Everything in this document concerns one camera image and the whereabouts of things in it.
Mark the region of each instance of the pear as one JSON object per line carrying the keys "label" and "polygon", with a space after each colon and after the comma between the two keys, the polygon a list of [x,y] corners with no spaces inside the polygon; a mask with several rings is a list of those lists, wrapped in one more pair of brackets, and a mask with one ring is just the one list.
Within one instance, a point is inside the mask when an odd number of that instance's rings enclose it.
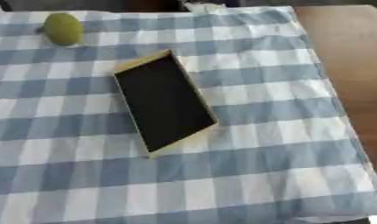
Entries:
{"label": "pear", "polygon": [[72,46],[82,39],[82,24],[68,13],[50,14],[42,27],[42,32],[58,46]]}

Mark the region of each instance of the gingham cloth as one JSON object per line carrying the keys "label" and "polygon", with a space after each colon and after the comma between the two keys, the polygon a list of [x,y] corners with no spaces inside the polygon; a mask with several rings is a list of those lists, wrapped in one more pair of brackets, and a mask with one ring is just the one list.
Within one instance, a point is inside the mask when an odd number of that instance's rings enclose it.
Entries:
{"label": "gingham cloth", "polygon": [[[0,14],[0,223],[377,214],[377,177],[291,8],[72,13],[85,35],[68,48],[35,33],[47,12]],[[163,49],[220,125],[147,159],[111,71]]]}

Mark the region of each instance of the box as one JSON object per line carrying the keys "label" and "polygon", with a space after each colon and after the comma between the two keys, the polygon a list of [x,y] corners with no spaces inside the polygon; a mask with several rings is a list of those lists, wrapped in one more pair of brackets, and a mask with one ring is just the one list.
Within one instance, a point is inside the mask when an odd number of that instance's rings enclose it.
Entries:
{"label": "box", "polygon": [[218,123],[171,50],[118,66],[115,80],[150,157]]}

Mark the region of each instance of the wooden table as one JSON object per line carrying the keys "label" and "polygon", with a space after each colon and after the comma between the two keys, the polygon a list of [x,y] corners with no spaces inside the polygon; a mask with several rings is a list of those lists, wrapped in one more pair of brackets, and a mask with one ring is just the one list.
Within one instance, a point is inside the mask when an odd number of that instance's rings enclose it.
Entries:
{"label": "wooden table", "polygon": [[377,9],[311,6],[296,11],[377,171]]}

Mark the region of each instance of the cardboard box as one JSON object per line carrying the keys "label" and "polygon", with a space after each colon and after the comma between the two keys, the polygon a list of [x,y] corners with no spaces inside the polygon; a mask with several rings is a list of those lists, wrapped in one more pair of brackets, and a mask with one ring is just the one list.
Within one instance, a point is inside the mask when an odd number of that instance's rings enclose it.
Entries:
{"label": "cardboard box", "polygon": [[115,80],[150,157],[218,123],[171,50],[118,66]]}

